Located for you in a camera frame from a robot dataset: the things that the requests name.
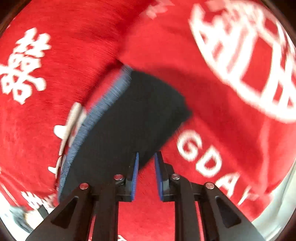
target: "folded black cloth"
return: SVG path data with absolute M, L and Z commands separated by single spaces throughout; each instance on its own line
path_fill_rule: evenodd
M 131 71 L 129 86 L 88 133 L 71 163 L 60 201 L 80 183 L 109 183 L 126 175 L 132 154 L 139 168 L 189 116 L 185 100 L 161 80 Z

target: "triangular cutout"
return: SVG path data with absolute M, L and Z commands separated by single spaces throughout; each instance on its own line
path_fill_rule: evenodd
M 220 197 L 216 197 L 216 202 L 226 228 L 231 228 L 242 222 L 239 216 Z
M 67 206 L 58 214 L 58 216 L 52 220 L 52 224 L 59 226 L 63 229 L 68 228 L 72 215 L 74 213 L 75 207 L 77 205 L 78 198 L 74 197 Z

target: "black fabric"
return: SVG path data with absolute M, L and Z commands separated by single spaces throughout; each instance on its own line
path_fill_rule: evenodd
M 139 168 L 190 116 L 183 96 L 161 80 L 133 71 L 128 89 L 90 131 L 73 160 L 60 201 L 80 183 L 100 185 L 126 175 L 132 153 Z

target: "red fabric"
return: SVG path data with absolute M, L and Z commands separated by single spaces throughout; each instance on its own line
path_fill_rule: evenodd
M 232 18 L 228 18 L 224 1 L 159 0 L 145 10 L 149 1 L 33 0 L 0 38 L 0 79 L 3 80 L 11 55 L 24 54 L 24 62 L 24 57 L 31 56 L 21 50 L 13 53 L 20 44 L 16 42 L 27 30 L 36 28 L 34 40 L 43 33 L 50 36 L 47 41 L 50 47 L 43 45 L 43 56 L 33 57 L 40 60 L 41 66 L 29 73 L 43 78 L 46 88 L 37 91 L 35 85 L 25 81 L 33 91 L 23 104 L 14 99 L 12 92 L 5 94 L 2 89 L 0 93 L 0 191 L 6 199 L 12 205 L 28 208 L 52 201 L 56 178 L 48 167 L 56 166 L 67 150 L 65 142 L 70 143 L 69 135 L 59 138 L 55 133 L 64 129 L 63 125 L 72 135 L 77 132 L 93 101 L 106 92 L 117 75 L 121 66 L 118 58 L 172 85 L 185 96 L 193 111 L 193 117 L 162 148 L 164 161 L 190 181 L 220 184 L 222 191 L 250 220 L 260 215 L 270 202 L 270 192 L 287 175 L 296 154 L 295 79 L 294 73 L 289 77 L 290 65 L 285 66 L 289 58 L 293 60 L 292 66 L 295 65 L 295 53 L 285 33 L 281 35 L 277 21 L 262 7 L 246 1 L 232 3 L 238 5 L 229 5 L 235 8 Z M 259 33 L 261 14 L 266 17 L 264 27 L 274 38 Z M 223 44 L 219 43 L 214 53 L 205 54 L 207 48 L 202 42 L 217 35 L 209 38 L 209 31 L 205 30 L 199 38 L 193 32 L 198 20 L 199 26 L 208 23 L 210 28 L 217 23 L 220 28 L 215 33 L 225 27 L 218 35 L 221 38 L 225 33 L 230 34 L 233 26 L 239 28 L 242 19 L 249 25 L 244 25 L 237 37 L 242 41 L 239 46 L 243 46 L 246 36 L 253 37 L 254 43 L 243 55 L 244 59 L 250 56 L 242 71 L 243 87 L 249 87 L 244 91 L 242 86 L 235 88 L 235 83 L 221 74 L 218 67 L 223 61 L 213 67 L 209 60 L 211 55 L 217 60 L 225 48 Z M 190 28 L 193 20 L 197 22 Z M 133 21 L 136 23 L 126 32 Z M 235 40 L 232 36 L 223 43 L 235 46 Z M 279 63 L 286 72 L 276 71 L 279 78 L 285 78 L 281 82 L 284 84 L 276 83 L 279 88 L 273 103 L 278 104 L 281 94 L 287 96 L 287 90 L 290 91 L 288 105 L 279 109 L 267 100 L 262 103 L 254 100 L 254 96 L 261 96 L 271 69 L 275 69 L 271 68 L 271 63 L 278 60 L 273 59 L 275 51 L 279 51 L 276 57 L 281 57 Z M 234 64 L 243 62 L 237 61 L 240 54 L 237 50 L 231 55 L 232 60 L 225 59 L 227 74 Z M 245 95 L 248 90 L 256 95 Z M 219 162 L 221 167 L 211 172 Z M 154 177 L 150 162 L 140 171 L 135 201 L 120 204 L 119 239 L 173 239 L 174 207 L 158 200 Z M 234 188 L 227 186 L 225 177 Z

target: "screw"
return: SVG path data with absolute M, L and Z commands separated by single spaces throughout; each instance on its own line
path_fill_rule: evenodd
M 88 189 L 89 185 L 87 183 L 81 183 L 79 187 L 80 189 L 85 190 Z
M 116 181 L 121 181 L 121 180 L 123 179 L 123 175 L 122 175 L 122 174 L 116 174 L 116 175 L 114 176 L 114 179 L 115 179 Z
M 205 184 L 205 187 L 206 187 L 207 189 L 214 189 L 215 185 L 214 185 L 213 183 L 206 183 L 206 184 Z
M 177 173 L 172 174 L 172 179 L 174 180 L 179 180 L 180 179 L 180 175 Z

